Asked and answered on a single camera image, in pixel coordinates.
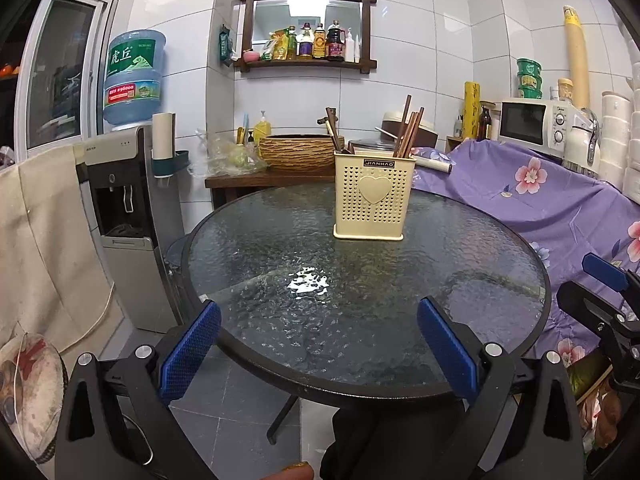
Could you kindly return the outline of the person's left hand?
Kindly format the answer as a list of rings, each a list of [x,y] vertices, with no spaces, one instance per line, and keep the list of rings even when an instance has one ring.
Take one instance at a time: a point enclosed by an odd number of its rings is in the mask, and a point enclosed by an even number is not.
[[[310,463],[300,462],[286,466],[281,471],[270,474],[260,480],[314,480],[314,470]]]

